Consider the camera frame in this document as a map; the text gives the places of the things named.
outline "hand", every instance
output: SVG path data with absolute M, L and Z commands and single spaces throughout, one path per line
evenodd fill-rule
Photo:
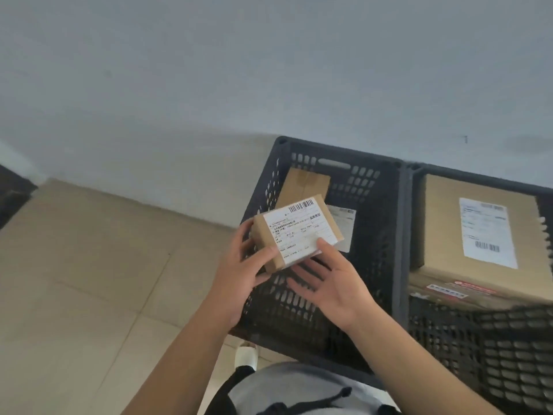
M 313 290 L 301 286 L 292 278 L 287 279 L 287 284 L 293 292 L 319 307 L 331 322 L 347 333 L 363 307 L 374 303 L 374 300 L 353 265 L 334 246 L 319 238 L 317 247 L 322 251 L 317 258 L 330 269 L 313 259 L 306 259 L 303 264 L 319 275 L 320 279 L 298 265 L 292 266 L 292 270 Z
M 211 290 L 204 300 L 208 308 L 215 309 L 218 315 L 225 318 L 229 329 L 240 320 L 244 303 L 253 288 L 270 278 L 268 274 L 256 274 L 279 253 L 276 246 L 266 247 L 244 259 L 254 245 L 253 239 L 242 241 L 252 224 L 253 219 L 250 218 L 234 233 L 227 251 L 219 260 Z

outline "finger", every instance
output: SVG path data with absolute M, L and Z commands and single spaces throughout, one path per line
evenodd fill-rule
M 234 232 L 234 235 L 231 239 L 231 250 L 238 250 L 240 245 L 242 244 L 242 240 L 244 239 L 244 236 L 249 231 L 249 229 L 252 228 L 253 225 L 253 217 L 248 218 L 245 222 L 240 224 L 240 227 L 236 229 Z
M 335 249 L 334 246 L 328 244 L 322 237 L 317 239 L 317 247 L 322 252 L 317 255 L 330 269 L 344 269 L 348 260 Z
M 301 286 L 300 284 L 295 282 L 292 278 L 287 278 L 286 283 L 294 293 L 302 296 L 304 299 L 312 303 L 315 303 L 315 293 L 313 291 L 309 290 L 304 286 Z
M 273 259 L 280 252 L 277 246 L 267 246 L 244 261 L 247 271 L 258 272 L 263 265 Z
M 304 260 L 304 265 L 308 268 L 311 268 L 319 277 L 322 279 L 327 279 L 330 275 L 330 271 L 324 265 L 314 261 L 313 259 Z
M 252 249 L 254 244 L 255 242 L 253 241 L 253 239 L 247 239 L 240 245 L 240 259 L 242 259 L 244 255 Z
M 307 282 L 307 284 L 312 286 L 314 290 L 317 290 L 322 284 L 322 281 L 320 279 L 315 277 L 313 274 L 310 274 L 299 265 L 293 265 L 292 271 L 294 271 L 296 275 L 300 277 L 302 280 Z
M 255 277 L 255 282 L 253 283 L 253 286 L 259 286 L 259 284 L 263 284 L 265 281 L 269 280 L 271 278 L 270 274 L 259 274 Z

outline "beige tiled floor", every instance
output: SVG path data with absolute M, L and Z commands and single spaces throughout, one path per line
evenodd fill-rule
M 0 230 L 0 414 L 119 413 L 201 303 L 231 233 L 42 186 Z M 233 371 L 239 340 L 225 343 L 202 410 Z

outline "black plastic crate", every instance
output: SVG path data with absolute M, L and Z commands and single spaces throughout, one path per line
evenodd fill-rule
M 425 174 L 534 195 L 553 238 L 553 189 L 425 164 L 411 169 L 406 244 L 412 207 L 418 203 L 412 199 L 419 195 Z M 470 388 L 505 413 L 553 413 L 553 306 L 462 312 L 406 294 L 402 297 L 409 300 L 411 336 Z
M 355 266 L 380 306 L 405 316 L 399 282 L 408 171 L 397 159 L 279 137 L 267 159 L 244 220 L 274 208 L 291 167 L 331 177 L 326 203 L 357 210 L 351 249 Z M 381 387 L 349 337 L 286 285 L 289 269 L 257 287 L 245 303 L 233 335 L 312 365 Z

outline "foot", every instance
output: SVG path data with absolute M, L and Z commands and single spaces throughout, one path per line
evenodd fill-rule
M 234 369 L 241 366 L 250 366 L 257 370 L 257 358 L 259 358 L 259 349 L 256 344 L 251 342 L 242 342 L 236 349 L 234 356 Z

